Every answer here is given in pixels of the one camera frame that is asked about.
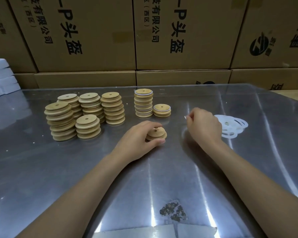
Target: person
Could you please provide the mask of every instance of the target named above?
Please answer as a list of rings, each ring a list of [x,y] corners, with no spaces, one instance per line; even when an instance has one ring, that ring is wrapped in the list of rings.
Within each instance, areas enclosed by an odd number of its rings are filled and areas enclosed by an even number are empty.
[[[29,224],[17,238],[82,237],[96,207],[123,168],[165,142],[164,139],[145,142],[147,133],[161,126],[156,122],[144,121],[129,129],[109,155]],[[227,146],[221,138],[222,125],[210,112],[194,108],[187,116],[187,128],[199,146],[225,173],[269,238],[298,238],[296,196]]]

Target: human hand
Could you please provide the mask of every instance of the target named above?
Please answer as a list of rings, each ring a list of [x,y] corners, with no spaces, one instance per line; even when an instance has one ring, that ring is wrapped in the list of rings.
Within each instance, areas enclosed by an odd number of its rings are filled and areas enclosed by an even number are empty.
[[[123,157],[128,163],[141,158],[154,147],[166,141],[165,139],[145,141],[147,133],[158,127],[162,127],[162,125],[151,121],[144,121],[131,127],[117,143],[112,154]]]
[[[222,124],[212,113],[194,108],[187,116],[187,128],[194,140],[205,149],[222,141]]]

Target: metal table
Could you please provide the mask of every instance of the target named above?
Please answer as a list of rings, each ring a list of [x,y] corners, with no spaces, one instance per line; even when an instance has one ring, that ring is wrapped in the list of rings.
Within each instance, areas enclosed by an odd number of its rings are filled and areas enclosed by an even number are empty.
[[[176,224],[217,227],[215,237],[265,237],[218,166],[192,141],[184,116],[193,107],[242,118],[249,127],[232,140],[239,155],[298,196],[298,101],[251,85],[155,86],[154,104],[172,107],[152,116],[166,143],[127,166],[88,226],[94,232]],[[12,238],[90,171],[131,126],[135,87],[23,90],[0,96],[0,237]],[[102,124],[91,140],[53,141],[44,107],[66,93],[122,96],[126,121]],[[172,216],[166,205],[178,204]]]

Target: brown tape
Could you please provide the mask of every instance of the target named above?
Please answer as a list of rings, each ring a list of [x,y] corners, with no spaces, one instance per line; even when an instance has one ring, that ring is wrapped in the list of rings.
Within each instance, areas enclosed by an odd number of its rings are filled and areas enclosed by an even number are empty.
[[[263,5],[264,0],[250,0],[249,9],[258,9]]]
[[[151,41],[152,40],[152,29],[143,29],[136,31],[136,41]]]
[[[113,32],[112,40],[114,43],[134,42],[133,32]]]
[[[244,9],[247,0],[232,0],[231,9]]]

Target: cardboard wall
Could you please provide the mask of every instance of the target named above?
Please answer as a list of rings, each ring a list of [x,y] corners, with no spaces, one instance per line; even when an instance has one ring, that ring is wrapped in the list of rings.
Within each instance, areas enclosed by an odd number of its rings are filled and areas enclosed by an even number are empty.
[[[185,85],[228,83],[230,70],[152,70],[137,71],[137,85]]]
[[[18,81],[20,88],[22,89],[34,89],[39,88],[36,83],[34,73],[30,74],[14,74]]]
[[[298,89],[298,68],[233,69],[229,83],[250,83],[267,90]]]
[[[63,72],[35,74],[39,88],[135,86],[135,71]]]
[[[6,0],[0,0],[0,58],[15,73],[36,72],[35,64]]]
[[[247,0],[133,0],[137,69],[229,68]]]
[[[9,0],[40,72],[134,70],[131,0]]]
[[[298,0],[250,0],[231,68],[298,68]]]

